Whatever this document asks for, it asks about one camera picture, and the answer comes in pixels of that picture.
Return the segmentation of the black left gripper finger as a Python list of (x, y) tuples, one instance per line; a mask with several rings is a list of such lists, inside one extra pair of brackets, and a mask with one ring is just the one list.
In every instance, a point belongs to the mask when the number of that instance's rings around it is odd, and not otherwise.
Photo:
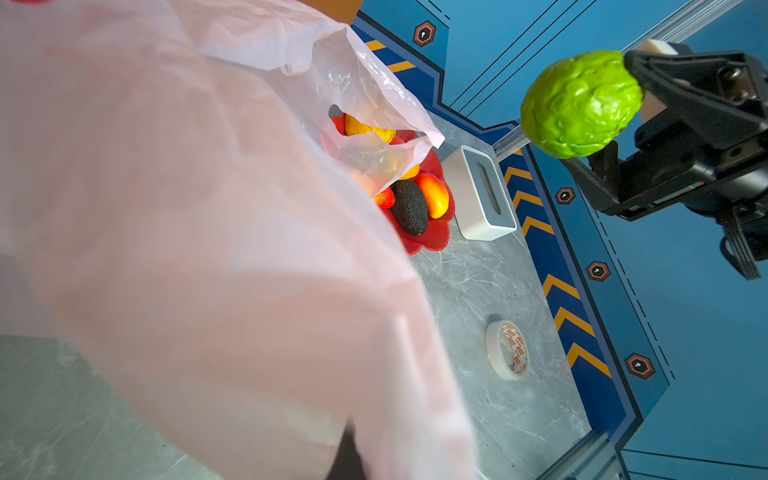
[(366, 480), (365, 468), (355, 444), (355, 430), (351, 423), (345, 430), (327, 480)]

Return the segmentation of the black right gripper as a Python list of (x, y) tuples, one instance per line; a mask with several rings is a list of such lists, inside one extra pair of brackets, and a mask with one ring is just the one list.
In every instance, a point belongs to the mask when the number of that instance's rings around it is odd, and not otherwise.
[(650, 65), (664, 82), (656, 94), (667, 109), (636, 131), (636, 151), (625, 160), (616, 141), (587, 162), (561, 160), (590, 205), (623, 219), (676, 203), (709, 217), (730, 207), (743, 219), (766, 216), (762, 63), (741, 51), (669, 57), (630, 51), (624, 65), (638, 83)]

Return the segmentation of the green bumpy fruit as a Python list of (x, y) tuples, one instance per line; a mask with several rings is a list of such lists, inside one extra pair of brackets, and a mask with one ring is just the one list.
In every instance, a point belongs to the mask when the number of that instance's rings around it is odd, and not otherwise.
[(556, 159), (587, 157), (618, 137), (642, 108), (644, 90), (619, 51), (592, 51), (547, 67), (521, 105), (526, 137)]

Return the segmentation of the yellow lemon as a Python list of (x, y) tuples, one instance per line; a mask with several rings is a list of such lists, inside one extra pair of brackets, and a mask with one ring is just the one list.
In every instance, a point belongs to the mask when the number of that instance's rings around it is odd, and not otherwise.
[(344, 115), (344, 132), (347, 136), (375, 133), (386, 144), (391, 144), (397, 134), (397, 131), (394, 129), (382, 129), (369, 126), (348, 114)]

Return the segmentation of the pink plastic bag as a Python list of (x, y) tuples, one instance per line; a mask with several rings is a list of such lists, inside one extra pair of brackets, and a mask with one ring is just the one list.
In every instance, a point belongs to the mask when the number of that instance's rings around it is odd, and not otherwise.
[(370, 479), (478, 477), (373, 200), (442, 142), (300, 1), (1, 5), (1, 248), (114, 390), (229, 479), (324, 478), (348, 423)]

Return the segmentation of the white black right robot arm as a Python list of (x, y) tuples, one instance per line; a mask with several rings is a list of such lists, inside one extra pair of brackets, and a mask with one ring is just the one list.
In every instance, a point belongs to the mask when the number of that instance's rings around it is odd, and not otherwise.
[(740, 51), (624, 60), (663, 110), (635, 133), (626, 160), (610, 142), (564, 160), (590, 205), (635, 221), (674, 204), (714, 219), (723, 257), (748, 280), (767, 258), (767, 72)]

